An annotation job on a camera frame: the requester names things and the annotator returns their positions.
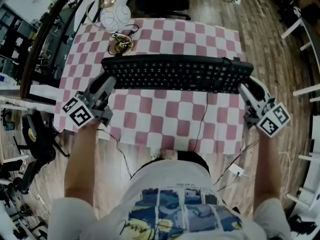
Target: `white t-shirt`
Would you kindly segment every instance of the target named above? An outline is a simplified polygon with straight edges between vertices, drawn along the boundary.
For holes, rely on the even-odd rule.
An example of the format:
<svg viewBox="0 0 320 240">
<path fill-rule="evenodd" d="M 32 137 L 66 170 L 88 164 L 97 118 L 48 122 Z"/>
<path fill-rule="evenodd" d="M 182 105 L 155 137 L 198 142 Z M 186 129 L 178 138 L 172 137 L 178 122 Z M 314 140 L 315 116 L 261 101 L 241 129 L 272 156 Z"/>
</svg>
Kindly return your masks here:
<svg viewBox="0 0 320 240">
<path fill-rule="evenodd" d="M 139 170 L 110 214 L 76 198 L 54 202 L 48 240 L 219 239 L 289 240 L 290 228 L 278 199 L 264 201 L 252 220 L 228 209 L 199 164 L 162 160 Z"/>
</svg>

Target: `keyboard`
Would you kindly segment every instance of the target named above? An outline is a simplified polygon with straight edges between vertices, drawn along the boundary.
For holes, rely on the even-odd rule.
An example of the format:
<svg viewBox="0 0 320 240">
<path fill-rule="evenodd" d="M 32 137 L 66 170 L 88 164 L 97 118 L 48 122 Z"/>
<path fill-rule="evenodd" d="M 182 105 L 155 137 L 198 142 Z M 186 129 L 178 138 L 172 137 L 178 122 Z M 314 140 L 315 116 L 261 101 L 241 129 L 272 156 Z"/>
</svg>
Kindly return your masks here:
<svg viewBox="0 0 320 240">
<path fill-rule="evenodd" d="M 181 90 L 238 94 L 252 64 L 195 55 L 148 54 L 104 58 L 105 79 L 116 77 L 115 89 Z"/>
</svg>

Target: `printed graphic on shirt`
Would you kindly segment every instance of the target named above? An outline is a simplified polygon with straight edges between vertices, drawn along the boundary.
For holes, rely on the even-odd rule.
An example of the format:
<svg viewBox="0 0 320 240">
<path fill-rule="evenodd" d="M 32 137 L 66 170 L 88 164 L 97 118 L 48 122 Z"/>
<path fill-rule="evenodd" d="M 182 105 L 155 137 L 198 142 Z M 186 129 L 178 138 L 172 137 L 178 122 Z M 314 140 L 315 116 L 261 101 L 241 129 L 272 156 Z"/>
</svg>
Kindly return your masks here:
<svg viewBox="0 0 320 240">
<path fill-rule="evenodd" d="M 144 189 L 123 220 L 122 239 L 173 240 L 186 232 L 242 229 L 242 221 L 213 194 L 199 189 Z"/>
<path fill-rule="evenodd" d="M 216 206 L 215 211 L 218 214 L 223 231 L 234 231 L 242 229 L 242 221 L 238 216 L 231 213 L 225 206 Z"/>
</svg>

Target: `pink and white checkered cloth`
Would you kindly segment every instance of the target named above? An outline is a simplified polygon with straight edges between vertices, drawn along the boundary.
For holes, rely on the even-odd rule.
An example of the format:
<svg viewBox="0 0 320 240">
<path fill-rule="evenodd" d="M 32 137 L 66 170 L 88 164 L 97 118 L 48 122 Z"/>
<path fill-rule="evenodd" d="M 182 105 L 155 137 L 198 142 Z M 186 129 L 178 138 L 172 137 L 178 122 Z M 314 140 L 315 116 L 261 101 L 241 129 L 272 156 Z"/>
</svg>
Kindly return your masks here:
<svg viewBox="0 0 320 240">
<path fill-rule="evenodd" d="M 132 38 L 138 54 L 184 54 L 242 57 L 237 31 L 179 19 L 131 19 L 140 27 Z M 76 131 L 62 107 L 77 91 L 103 71 L 101 60 L 110 57 L 109 34 L 82 25 L 66 59 L 54 115 L 59 130 Z M 156 149 L 235 154 L 241 148 L 244 101 L 240 95 L 208 95 L 177 90 L 116 90 L 109 97 L 113 117 L 106 131 L 120 142 Z"/>
</svg>

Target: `wooden floor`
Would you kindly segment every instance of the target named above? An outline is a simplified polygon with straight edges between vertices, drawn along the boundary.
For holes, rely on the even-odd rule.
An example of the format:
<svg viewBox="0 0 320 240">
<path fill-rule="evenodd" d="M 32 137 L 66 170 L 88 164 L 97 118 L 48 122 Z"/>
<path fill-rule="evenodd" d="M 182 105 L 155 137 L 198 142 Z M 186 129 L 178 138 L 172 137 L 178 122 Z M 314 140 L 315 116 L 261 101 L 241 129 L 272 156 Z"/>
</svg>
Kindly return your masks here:
<svg viewBox="0 0 320 240">
<path fill-rule="evenodd" d="M 279 152 L 288 152 L 291 159 L 291 175 L 288 192 L 296 194 L 302 184 L 307 163 L 298 160 L 298 155 L 309 150 L 309 119 L 311 104 L 307 96 L 293 97 L 292 92 L 310 84 L 307 67 L 300 53 L 298 40 L 289 36 L 282 40 L 280 35 L 286 27 L 279 22 L 278 8 L 272 0 L 241 0 L 241 5 L 226 3 L 223 0 L 189 0 L 188 14 L 191 20 L 217 25 L 237 30 L 240 34 L 245 60 L 254 65 L 253 75 L 269 88 L 271 95 L 287 107 L 291 121 L 277 136 Z M 133 16 L 140 16 L 134 6 Z M 247 146 L 257 139 L 255 130 L 244 133 Z M 71 150 L 74 135 L 64 132 L 60 135 L 60 144 Z M 141 165 L 151 160 L 149 148 L 139 148 L 120 144 L 130 167 L 134 173 Z M 258 146 L 251 148 L 239 160 L 246 175 L 255 172 Z M 129 184 L 129 176 L 122 155 L 115 149 L 114 142 L 99 140 L 96 151 L 96 187 L 95 210 L 99 218 L 105 216 L 116 206 Z M 288 180 L 289 160 L 285 153 L 279 154 L 281 160 L 282 194 Z M 233 156 L 205 154 L 212 180 L 216 180 Z M 53 200 L 63 196 L 63 178 L 67 159 L 58 154 L 55 161 L 35 177 L 30 188 L 30 194 L 23 197 L 38 214 L 46 211 L 36 200 L 37 194 L 51 208 Z M 220 181 L 220 186 L 231 183 L 234 176 L 226 173 Z M 240 212 L 250 216 L 252 213 L 254 191 L 254 176 L 243 176 L 234 184 L 221 191 L 222 198 L 231 206 L 237 206 Z M 292 202 L 281 198 L 284 208 L 289 208 Z"/>
</svg>

